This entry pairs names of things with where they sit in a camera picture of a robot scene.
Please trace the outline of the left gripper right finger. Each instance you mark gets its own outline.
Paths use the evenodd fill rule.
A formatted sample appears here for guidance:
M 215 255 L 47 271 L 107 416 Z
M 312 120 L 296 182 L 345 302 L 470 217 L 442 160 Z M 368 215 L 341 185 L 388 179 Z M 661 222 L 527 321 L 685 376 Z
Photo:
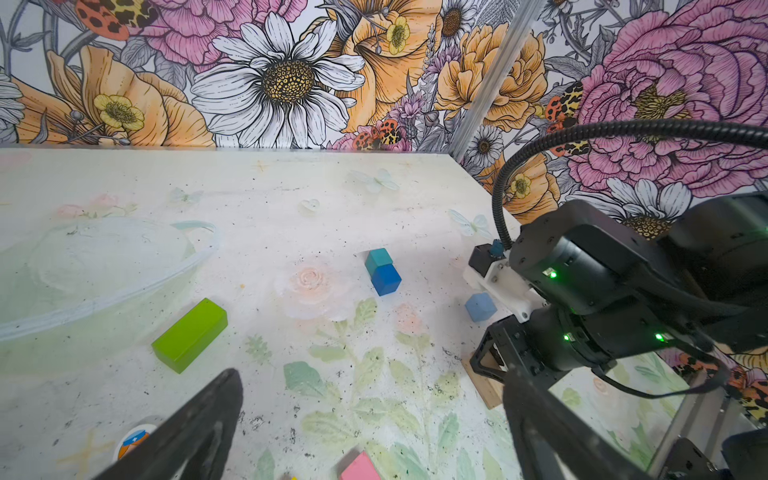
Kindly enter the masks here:
M 518 367 L 504 377 L 503 406 L 525 479 L 647 479 L 554 395 Z

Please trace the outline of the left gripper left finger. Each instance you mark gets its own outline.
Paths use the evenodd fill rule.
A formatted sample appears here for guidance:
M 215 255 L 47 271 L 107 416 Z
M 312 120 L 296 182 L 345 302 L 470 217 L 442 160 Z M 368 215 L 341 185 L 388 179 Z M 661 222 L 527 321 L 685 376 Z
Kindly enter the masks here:
M 239 372 L 223 370 L 99 479 L 220 479 L 239 421 Z

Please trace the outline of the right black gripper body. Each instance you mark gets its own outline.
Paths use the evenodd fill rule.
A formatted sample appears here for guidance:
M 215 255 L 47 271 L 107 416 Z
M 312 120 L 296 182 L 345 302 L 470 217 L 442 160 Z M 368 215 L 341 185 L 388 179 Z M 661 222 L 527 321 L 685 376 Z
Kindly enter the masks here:
M 470 357 L 472 371 L 504 383 L 513 367 L 535 384 L 555 384 L 576 368 L 575 350 L 556 311 L 534 311 L 526 322 L 509 315 L 491 324 Z

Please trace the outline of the natural wood rectangular block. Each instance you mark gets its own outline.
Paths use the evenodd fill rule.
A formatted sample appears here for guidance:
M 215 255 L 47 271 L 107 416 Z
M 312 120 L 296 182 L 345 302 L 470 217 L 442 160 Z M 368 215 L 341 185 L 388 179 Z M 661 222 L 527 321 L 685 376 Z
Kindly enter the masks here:
M 475 373 L 471 365 L 473 356 L 474 352 L 465 357 L 462 365 L 486 408 L 493 410 L 503 403 L 503 384 Z

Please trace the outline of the light blue wood cube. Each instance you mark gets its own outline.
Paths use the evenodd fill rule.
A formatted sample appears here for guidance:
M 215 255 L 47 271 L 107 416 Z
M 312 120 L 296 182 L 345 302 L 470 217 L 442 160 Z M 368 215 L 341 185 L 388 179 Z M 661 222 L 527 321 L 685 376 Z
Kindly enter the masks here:
M 466 301 L 465 309 L 474 323 L 488 321 L 497 312 L 497 307 L 487 292 L 473 294 Z

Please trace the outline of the dark blue wood cube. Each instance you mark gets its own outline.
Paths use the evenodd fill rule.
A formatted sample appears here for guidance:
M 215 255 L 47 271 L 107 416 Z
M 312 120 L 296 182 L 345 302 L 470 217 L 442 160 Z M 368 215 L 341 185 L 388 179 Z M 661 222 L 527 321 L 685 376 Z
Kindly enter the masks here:
M 394 293 L 402 278 L 393 264 L 381 265 L 374 270 L 371 282 L 379 296 Z

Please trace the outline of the teal wood cube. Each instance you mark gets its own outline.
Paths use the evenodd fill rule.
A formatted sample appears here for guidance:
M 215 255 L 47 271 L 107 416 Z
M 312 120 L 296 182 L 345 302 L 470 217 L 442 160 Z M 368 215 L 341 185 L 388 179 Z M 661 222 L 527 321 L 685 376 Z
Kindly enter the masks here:
M 365 260 L 365 267 L 370 276 L 373 276 L 379 267 L 392 264 L 393 260 L 385 248 L 370 250 Z

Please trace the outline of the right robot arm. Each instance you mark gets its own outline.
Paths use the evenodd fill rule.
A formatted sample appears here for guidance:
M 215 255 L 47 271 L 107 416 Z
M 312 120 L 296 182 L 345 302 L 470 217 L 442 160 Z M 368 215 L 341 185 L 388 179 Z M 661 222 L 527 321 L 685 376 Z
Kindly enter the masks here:
M 767 343 L 767 196 L 705 201 L 655 240 L 574 200 L 476 247 L 468 270 L 509 309 L 470 360 L 493 380 L 517 367 L 548 388 L 668 347 L 751 351 Z

